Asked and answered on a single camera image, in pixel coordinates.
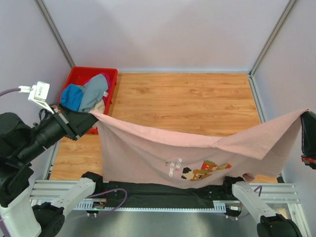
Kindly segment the pink printed t shirt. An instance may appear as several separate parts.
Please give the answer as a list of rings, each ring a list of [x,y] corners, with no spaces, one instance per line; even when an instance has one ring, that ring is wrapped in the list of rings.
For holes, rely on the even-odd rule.
[[[294,111],[231,136],[182,133],[95,113],[107,181],[187,189],[221,185],[224,178],[277,177],[301,129]]]

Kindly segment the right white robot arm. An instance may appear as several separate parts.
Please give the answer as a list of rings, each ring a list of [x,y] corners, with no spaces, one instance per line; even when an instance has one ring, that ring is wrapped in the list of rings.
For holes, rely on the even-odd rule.
[[[302,132],[302,162],[311,169],[316,167],[316,115],[310,110],[294,112],[278,117],[262,125],[267,137],[259,137],[258,144],[248,156],[267,160],[270,174],[286,162],[299,131]],[[297,224],[277,214],[255,194],[250,185],[237,178],[231,185],[232,194],[247,208],[257,224],[260,237],[300,237]]]

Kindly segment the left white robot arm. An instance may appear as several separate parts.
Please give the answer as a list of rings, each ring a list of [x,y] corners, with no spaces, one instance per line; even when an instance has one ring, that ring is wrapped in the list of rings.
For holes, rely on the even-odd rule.
[[[56,236],[75,206],[103,186],[101,175],[87,172],[61,197],[31,205],[32,161],[63,137],[78,140],[97,122],[91,113],[60,103],[42,109],[39,117],[30,127],[15,113],[0,116],[0,229],[6,237]]]

